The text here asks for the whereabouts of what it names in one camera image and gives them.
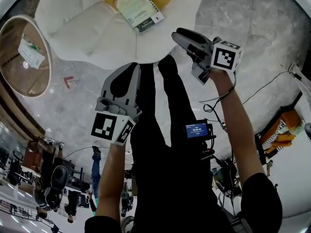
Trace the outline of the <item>person's left forearm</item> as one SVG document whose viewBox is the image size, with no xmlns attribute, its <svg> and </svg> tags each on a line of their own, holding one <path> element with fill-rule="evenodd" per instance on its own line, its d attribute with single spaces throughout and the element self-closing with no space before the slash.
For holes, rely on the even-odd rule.
<svg viewBox="0 0 311 233">
<path fill-rule="evenodd" d="M 111 144 L 98 188 L 96 216 L 120 222 L 120 200 L 124 184 L 125 145 Z"/>
</svg>

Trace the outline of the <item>white green tissue box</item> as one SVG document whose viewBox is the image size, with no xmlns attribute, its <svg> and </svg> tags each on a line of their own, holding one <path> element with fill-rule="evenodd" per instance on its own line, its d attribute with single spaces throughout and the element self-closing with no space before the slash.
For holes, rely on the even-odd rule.
<svg viewBox="0 0 311 233">
<path fill-rule="evenodd" d="M 24 38 L 20 41 L 18 52 L 32 68 L 39 69 L 39 66 L 45 60 L 45 56 L 40 53 L 39 48 L 35 44 L 26 41 Z"/>
</svg>

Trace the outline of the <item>black recorder with screen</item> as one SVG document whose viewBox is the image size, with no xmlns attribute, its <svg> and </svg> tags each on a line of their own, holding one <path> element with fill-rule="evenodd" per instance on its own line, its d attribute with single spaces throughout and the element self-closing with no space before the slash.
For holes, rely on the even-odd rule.
<svg viewBox="0 0 311 233">
<path fill-rule="evenodd" d="M 206 119 L 197 120 L 193 123 L 185 124 L 183 126 L 184 134 L 187 140 L 212 140 L 216 138 L 213 133 L 213 126 L 209 124 Z"/>
</svg>

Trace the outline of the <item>orange striped chair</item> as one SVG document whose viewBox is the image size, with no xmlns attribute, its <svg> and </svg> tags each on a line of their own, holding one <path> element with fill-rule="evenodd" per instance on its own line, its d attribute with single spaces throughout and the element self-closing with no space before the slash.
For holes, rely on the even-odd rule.
<svg viewBox="0 0 311 233">
<path fill-rule="evenodd" d="M 259 146 L 266 158 L 292 145 L 293 140 L 304 130 L 304 122 L 296 110 L 277 115 L 266 128 L 258 134 Z"/>
</svg>

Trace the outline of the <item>person's right forearm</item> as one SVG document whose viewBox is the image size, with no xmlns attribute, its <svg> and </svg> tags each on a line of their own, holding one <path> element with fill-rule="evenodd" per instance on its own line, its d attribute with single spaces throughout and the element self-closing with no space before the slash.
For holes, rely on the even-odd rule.
<svg viewBox="0 0 311 233">
<path fill-rule="evenodd" d="M 221 100 L 224 120 L 240 181 L 244 184 L 251 176 L 264 172 L 257 155 L 253 127 L 228 73 L 212 69 L 209 77 L 213 80 L 218 94 L 224 96 Z"/>
</svg>

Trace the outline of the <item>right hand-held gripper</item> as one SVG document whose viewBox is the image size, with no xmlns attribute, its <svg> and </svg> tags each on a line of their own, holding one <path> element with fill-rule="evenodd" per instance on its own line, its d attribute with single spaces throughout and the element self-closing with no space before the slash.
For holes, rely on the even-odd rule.
<svg viewBox="0 0 311 233">
<path fill-rule="evenodd" d="M 206 84 L 210 69 L 235 73 L 241 64 L 243 48 L 219 37 L 211 41 L 195 31 L 177 28 L 172 39 L 193 60 L 191 74 L 201 84 Z"/>
</svg>

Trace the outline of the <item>black office chair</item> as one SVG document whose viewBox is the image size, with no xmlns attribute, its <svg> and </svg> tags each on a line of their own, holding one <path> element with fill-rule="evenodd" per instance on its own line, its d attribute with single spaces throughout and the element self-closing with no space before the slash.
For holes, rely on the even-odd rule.
<svg viewBox="0 0 311 233">
<path fill-rule="evenodd" d="M 51 187 L 60 191 L 64 190 L 67 184 L 68 175 L 69 173 L 65 166 L 57 166 L 52 173 Z"/>
</svg>

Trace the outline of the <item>person's black t-shirt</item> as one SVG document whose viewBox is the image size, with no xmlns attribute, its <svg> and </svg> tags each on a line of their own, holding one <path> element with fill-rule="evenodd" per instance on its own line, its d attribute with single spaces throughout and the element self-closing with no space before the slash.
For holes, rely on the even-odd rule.
<svg viewBox="0 0 311 233">
<path fill-rule="evenodd" d="M 272 182 L 263 173 L 249 177 L 242 186 L 241 211 L 229 219 L 212 190 L 207 199 L 189 204 L 188 210 L 164 210 L 155 224 L 137 205 L 132 233 L 278 233 L 282 204 Z"/>
</svg>

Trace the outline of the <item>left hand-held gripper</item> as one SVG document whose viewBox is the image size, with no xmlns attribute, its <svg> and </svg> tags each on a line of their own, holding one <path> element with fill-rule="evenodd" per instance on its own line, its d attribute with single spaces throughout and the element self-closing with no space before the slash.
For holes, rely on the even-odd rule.
<svg viewBox="0 0 311 233">
<path fill-rule="evenodd" d="M 116 69 L 104 81 L 97 99 L 91 136 L 125 145 L 142 111 L 133 107 L 140 84 L 140 66 L 130 63 Z"/>
</svg>

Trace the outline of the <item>brown wooden cabinet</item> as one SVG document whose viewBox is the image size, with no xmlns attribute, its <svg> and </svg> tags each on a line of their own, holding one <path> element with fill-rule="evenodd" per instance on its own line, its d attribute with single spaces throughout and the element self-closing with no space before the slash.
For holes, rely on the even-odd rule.
<svg viewBox="0 0 311 233">
<path fill-rule="evenodd" d="M 31 172 L 41 174 L 43 165 L 43 152 L 47 150 L 47 143 L 43 138 L 29 141 L 23 157 L 22 167 L 30 169 Z"/>
</svg>

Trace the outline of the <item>spiral-bound pale green booklet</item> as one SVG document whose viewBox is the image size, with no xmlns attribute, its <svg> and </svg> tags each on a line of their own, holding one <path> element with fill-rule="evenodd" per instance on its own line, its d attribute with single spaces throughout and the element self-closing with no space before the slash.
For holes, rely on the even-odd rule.
<svg viewBox="0 0 311 233">
<path fill-rule="evenodd" d="M 137 33 L 143 33 L 165 19 L 152 0 L 115 0 L 114 4 Z"/>
</svg>

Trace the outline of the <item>white cushioned armchair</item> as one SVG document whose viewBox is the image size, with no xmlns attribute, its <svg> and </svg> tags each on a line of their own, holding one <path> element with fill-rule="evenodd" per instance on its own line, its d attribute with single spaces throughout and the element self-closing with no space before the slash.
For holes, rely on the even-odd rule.
<svg viewBox="0 0 311 233">
<path fill-rule="evenodd" d="M 125 64 L 155 63 L 175 47 L 172 33 L 193 30 L 202 0 L 171 0 L 164 19 L 137 33 L 105 0 L 40 0 L 35 21 L 56 55 L 66 61 L 114 70 Z"/>
</svg>

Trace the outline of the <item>black equipment stand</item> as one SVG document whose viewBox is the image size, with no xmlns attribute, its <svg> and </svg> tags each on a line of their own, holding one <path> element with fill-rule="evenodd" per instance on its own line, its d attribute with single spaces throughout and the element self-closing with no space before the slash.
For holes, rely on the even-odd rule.
<svg viewBox="0 0 311 233">
<path fill-rule="evenodd" d="M 231 158 L 219 160 L 214 155 L 212 156 L 216 163 L 221 167 L 217 174 L 214 174 L 214 180 L 220 191 L 228 198 L 234 199 L 242 195 L 240 188 L 240 179 L 237 178 L 237 168 Z"/>
</svg>

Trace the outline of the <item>round wooden rim side table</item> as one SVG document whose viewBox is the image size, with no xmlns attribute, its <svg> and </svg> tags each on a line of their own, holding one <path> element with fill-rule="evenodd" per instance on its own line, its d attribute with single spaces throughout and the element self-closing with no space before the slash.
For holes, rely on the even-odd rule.
<svg viewBox="0 0 311 233">
<path fill-rule="evenodd" d="M 18 52 L 21 39 L 35 44 L 45 60 L 32 68 Z M 35 20 L 27 15 L 8 19 L 0 29 L 0 73 L 17 93 L 30 98 L 42 96 L 52 77 L 52 54 Z"/>
</svg>

